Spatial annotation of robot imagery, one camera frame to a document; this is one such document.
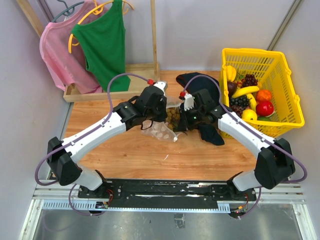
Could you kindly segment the brown longan fruit bunch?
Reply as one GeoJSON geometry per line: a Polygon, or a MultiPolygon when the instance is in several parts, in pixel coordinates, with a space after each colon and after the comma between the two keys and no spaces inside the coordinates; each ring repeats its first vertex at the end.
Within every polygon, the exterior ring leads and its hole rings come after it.
{"type": "Polygon", "coordinates": [[[167,127],[173,132],[176,132],[180,122],[180,109],[178,107],[169,107],[166,109],[166,113],[167,118],[165,122],[167,123],[167,127]]]}

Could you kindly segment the clear zip top bag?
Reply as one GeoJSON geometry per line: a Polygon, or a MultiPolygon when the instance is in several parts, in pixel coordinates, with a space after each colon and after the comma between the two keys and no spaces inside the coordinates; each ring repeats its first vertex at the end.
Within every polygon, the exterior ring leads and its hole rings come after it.
{"type": "MultiPolygon", "coordinates": [[[[173,98],[168,96],[166,102],[167,108],[179,108],[182,100],[178,98],[173,98]]],[[[145,136],[153,137],[161,141],[176,142],[179,135],[182,134],[181,131],[172,131],[167,127],[166,119],[163,122],[155,122],[151,120],[146,120],[142,124],[141,133],[145,136]]]]}

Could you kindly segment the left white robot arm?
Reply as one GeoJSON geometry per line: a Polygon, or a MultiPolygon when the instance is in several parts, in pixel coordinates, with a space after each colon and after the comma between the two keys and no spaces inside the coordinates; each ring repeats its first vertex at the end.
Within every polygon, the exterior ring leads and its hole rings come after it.
{"type": "Polygon", "coordinates": [[[142,126],[144,121],[164,121],[167,117],[166,88],[165,81],[158,81],[147,86],[139,96],[119,103],[103,119],[83,131],[63,140],[57,137],[50,139],[46,161],[59,184],[82,185],[96,198],[103,197],[107,193],[107,185],[100,172],[77,163],[100,144],[133,127],[142,126]]]}

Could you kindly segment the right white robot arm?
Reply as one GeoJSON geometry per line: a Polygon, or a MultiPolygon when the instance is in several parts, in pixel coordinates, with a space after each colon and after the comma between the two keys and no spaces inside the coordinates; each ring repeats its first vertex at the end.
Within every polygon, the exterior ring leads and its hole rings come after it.
{"type": "Polygon", "coordinates": [[[227,181],[226,193],[232,200],[240,199],[245,191],[264,187],[273,189],[295,171],[288,141],[267,136],[243,121],[231,108],[214,101],[206,89],[194,94],[182,91],[179,98],[182,130],[192,130],[205,123],[232,136],[256,157],[255,168],[242,171],[227,181]]]}

